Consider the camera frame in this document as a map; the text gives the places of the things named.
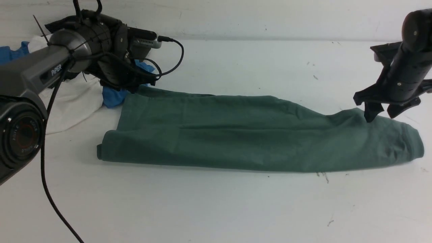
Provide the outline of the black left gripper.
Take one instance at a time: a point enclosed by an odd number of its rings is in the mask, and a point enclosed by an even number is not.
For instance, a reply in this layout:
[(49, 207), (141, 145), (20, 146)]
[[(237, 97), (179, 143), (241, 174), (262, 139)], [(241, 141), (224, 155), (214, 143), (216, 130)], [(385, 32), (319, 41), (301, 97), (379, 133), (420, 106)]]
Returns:
[(135, 64), (135, 59), (128, 54), (128, 26), (120, 20), (100, 20), (100, 24), (108, 27), (110, 46), (104, 50), (102, 57), (96, 58), (84, 71), (97, 77), (100, 84), (117, 91), (125, 89), (131, 93), (140, 85), (154, 86), (159, 79), (151, 72), (145, 71)]

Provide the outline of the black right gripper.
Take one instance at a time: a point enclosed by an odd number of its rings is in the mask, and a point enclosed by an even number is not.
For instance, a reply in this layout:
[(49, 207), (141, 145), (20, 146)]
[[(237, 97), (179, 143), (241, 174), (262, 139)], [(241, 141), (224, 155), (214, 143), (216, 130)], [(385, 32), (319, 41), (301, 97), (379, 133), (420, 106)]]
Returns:
[(371, 46), (374, 59), (383, 65), (376, 83), (354, 94), (356, 105), (364, 103), (364, 118), (371, 123), (389, 104), (387, 113), (391, 119), (418, 106), (424, 93), (431, 93), (431, 50), (412, 52), (402, 42)]

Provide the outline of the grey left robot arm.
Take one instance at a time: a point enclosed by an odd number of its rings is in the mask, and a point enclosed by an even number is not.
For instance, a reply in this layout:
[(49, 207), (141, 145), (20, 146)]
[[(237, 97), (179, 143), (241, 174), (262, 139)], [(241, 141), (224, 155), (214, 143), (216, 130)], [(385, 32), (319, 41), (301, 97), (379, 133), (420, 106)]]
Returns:
[(155, 32), (128, 27), (91, 10), (61, 23), (48, 46), (1, 66), (1, 183), (39, 152), (48, 111), (39, 94), (68, 73), (91, 74), (102, 86), (136, 89), (154, 85), (157, 75), (134, 63), (133, 47), (159, 48)]

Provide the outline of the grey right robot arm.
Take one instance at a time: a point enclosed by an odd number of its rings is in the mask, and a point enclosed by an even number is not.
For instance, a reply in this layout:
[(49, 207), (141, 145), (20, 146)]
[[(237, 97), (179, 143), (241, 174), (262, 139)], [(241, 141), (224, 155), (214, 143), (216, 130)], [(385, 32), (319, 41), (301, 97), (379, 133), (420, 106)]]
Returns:
[(402, 25), (402, 40), (372, 46), (374, 60), (383, 65), (376, 83), (354, 94), (357, 106), (364, 104), (364, 118), (372, 122), (384, 111), (395, 118), (421, 103), (420, 95), (431, 93), (426, 75), (432, 66), (432, 11), (410, 12)]

